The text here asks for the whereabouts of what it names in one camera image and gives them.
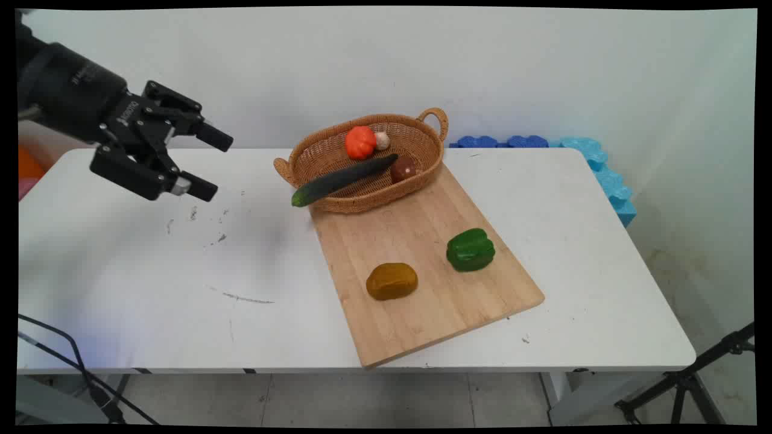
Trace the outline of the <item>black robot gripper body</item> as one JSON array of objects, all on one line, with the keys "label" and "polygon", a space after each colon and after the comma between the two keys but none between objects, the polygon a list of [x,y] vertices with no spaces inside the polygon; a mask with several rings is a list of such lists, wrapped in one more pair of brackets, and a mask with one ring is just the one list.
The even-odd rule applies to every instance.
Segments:
[{"label": "black robot gripper body", "polygon": [[137,109],[123,77],[58,42],[17,27],[17,120],[85,142],[146,145],[124,110]]}]

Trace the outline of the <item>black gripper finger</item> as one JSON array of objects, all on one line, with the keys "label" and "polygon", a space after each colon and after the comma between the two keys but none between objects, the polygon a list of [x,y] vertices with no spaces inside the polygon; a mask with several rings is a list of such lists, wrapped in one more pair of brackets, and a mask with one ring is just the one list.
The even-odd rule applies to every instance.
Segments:
[{"label": "black gripper finger", "polygon": [[233,137],[217,129],[201,114],[202,106],[168,86],[149,81],[143,91],[149,100],[144,113],[149,120],[168,122],[176,132],[174,136],[194,136],[198,140],[226,152],[233,144]]},{"label": "black gripper finger", "polygon": [[129,130],[124,137],[110,130],[102,134],[105,141],[96,146],[89,170],[146,200],[168,193],[210,201],[220,189],[171,159],[168,144],[177,135],[174,130]]}]

